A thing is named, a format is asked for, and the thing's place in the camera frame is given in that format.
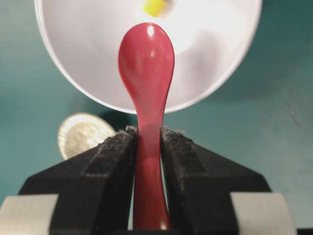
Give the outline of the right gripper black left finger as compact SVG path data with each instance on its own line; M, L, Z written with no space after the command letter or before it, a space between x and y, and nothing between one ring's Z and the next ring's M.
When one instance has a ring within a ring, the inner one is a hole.
M0 208L3 235L107 235L126 229L136 127L26 179Z

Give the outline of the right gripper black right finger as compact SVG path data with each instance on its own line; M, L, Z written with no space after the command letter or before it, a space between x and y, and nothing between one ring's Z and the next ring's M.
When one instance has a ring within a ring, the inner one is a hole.
M282 194L264 176L161 130L168 206L175 229L187 235L294 235Z

